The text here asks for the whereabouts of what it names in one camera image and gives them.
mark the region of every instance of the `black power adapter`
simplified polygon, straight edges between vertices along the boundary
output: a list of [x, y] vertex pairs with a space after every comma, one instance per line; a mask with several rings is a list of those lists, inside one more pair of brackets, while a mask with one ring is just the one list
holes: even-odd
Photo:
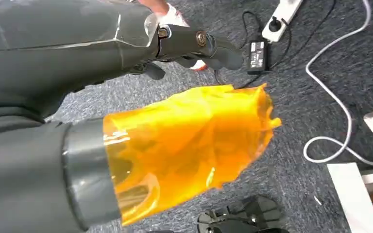
[[247, 63], [247, 73], [250, 75], [261, 74], [267, 70], [268, 42], [258, 37], [249, 43], [249, 59]]

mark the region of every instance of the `orange plastic film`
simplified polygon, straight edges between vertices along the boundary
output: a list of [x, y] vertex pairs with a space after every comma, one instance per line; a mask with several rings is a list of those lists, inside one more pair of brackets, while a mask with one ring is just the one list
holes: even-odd
[[262, 85], [197, 87], [104, 118], [112, 181], [128, 225], [237, 178], [281, 124]]

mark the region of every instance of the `gray cylinder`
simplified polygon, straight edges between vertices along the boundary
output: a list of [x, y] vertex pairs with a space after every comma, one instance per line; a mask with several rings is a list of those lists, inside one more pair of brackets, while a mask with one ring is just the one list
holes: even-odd
[[102, 119], [72, 126], [64, 146], [64, 168], [72, 207], [82, 227], [120, 218], [103, 144]]

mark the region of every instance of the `white power strip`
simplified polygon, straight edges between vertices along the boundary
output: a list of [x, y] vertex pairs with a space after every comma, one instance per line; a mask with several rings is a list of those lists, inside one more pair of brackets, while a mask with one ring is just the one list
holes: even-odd
[[276, 17], [279, 21], [281, 21], [283, 18], [289, 24], [294, 15], [297, 13], [298, 8], [300, 8], [302, 2], [303, 0], [281, 0], [274, 14], [271, 16], [270, 20], [262, 31], [262, 36], [269, 41], [278, 42], [287, 27], [283, 22], [281, 22], [281, 29], [276, 32], [271, 32], [269, 25], [272, 21], [272, 17]]

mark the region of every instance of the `pink shoe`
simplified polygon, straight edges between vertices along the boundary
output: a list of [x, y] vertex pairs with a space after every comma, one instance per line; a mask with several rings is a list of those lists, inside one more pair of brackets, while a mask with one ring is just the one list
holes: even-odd
[[[173, 7], [171, 4], [168, 3], [168, 6], [170, 7], [170, 10], [165, 16], [161, 16], [159, 18], [159, 24], [160, 25], [177, 25], [182, 27], [189, 27], [188, 23], [184, 20], [182, 17], [182, 14], [176, 10], [175, 7]], [[193, 67], [190, 69], [195, 71], [201, 71], [207, 69], [208, 66], [203, 62], [202, 60], [198, 60]]]

